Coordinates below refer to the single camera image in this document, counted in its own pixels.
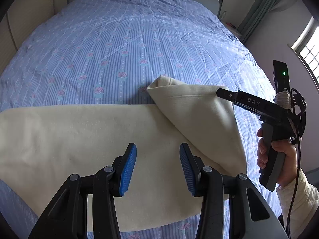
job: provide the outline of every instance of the blue gripper pad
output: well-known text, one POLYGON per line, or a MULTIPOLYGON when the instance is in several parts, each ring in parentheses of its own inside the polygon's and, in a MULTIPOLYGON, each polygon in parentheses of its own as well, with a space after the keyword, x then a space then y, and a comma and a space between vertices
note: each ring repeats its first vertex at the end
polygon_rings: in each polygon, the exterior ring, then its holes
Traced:
POLYGON ((119 194, 121 196, 123 196, 124 193, 127 192, 129 188, 135 161, 136 161, 136 156, 137 156, 136 145, 133 145, 121 175, 121 185, 119 188, 119 194))
POLYGON ((190 162, 187 158, 183 144, 180 145, 180 159, 181 159, 181 165, 183 167, 184 176, 186 179, 188 190, 194 196, 194 194, 195 194, 195 174, 192 171, 192 167, 191 167, 190 162))

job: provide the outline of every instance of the device handle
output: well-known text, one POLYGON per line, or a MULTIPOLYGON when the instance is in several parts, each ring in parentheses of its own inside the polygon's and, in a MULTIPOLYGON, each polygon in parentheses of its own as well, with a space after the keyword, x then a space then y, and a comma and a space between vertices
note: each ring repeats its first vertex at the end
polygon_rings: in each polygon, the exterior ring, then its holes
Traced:
POLYGON ((268 162, 264 169, 260 169, 261 173, 259 182, 269 191, 274 191, 275 186, 283 167, 286 154, 284 152, 277 152, 272 148, 272 141, 289 139, 289 134, 284 132, 278 126, 272 126, 268 123, 262 123, 263 139, 267 148, 268 162))

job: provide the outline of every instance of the hand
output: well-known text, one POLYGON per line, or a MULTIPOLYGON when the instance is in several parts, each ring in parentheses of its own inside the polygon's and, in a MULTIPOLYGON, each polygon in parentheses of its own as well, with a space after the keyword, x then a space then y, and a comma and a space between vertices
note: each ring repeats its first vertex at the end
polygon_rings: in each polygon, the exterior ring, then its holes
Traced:
MULTIPOLYGON (((262 128, 257 131, 257 136, 263 136, 262 128)), ((277 180, 280 186, 285 187, 297 176, 297 151, 288 139, 273 141, 272 148, 277 152, 284 152, 286 154, 284 165, 277 180)), ((262 169, 266 167, 268 161, 268 156, 265 154, 266 150, 264 140, 261 138, 258 142, 257 165, 262 169)))

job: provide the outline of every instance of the silver bolt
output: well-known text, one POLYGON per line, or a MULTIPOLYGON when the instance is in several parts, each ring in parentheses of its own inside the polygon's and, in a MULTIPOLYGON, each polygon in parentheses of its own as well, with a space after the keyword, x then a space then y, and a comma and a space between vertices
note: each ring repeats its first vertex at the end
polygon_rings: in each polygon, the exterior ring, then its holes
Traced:
POLYGON ((210 166, 208 166, 208 165, 205 165, 205 166, 203 167, 203 170, 204 170, 204 172, 211 172, 211 171, 213 170, 213 168, 210 167, 210 166))
POLYGON ((70 180, 71 181, 76 181, 77 179, 78 179, 78 175, 77 174, 72 174, 71 176, 70 176, 70 180))
POLYGON ((246 174, 243 174, 243 173, 240 173, 238 174, 238 178, 240 178, 241 180, 245 181, 248 179, 247 175, 246 174))
POLYGON ((112 165, 108 165, 104 168, 104 171, 105 172, 112 172, 114 170, 113 166, 112 165))

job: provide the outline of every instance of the white jacket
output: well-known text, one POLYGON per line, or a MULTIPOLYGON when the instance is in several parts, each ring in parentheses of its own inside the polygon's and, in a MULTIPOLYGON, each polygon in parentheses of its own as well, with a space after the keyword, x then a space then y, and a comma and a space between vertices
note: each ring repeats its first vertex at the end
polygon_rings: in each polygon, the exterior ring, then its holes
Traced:
MULTIPOLYGON (((284 217, 285 227, 295 183, 296 179, 284 188, 279 186, 276 190, 284 217)), ((315 186, 308 183, 304 172, 300 169, 297 193, 290 218, 291 239, 297 238, 302 233, 315 214, 318 206, 319 193, 315 186)))

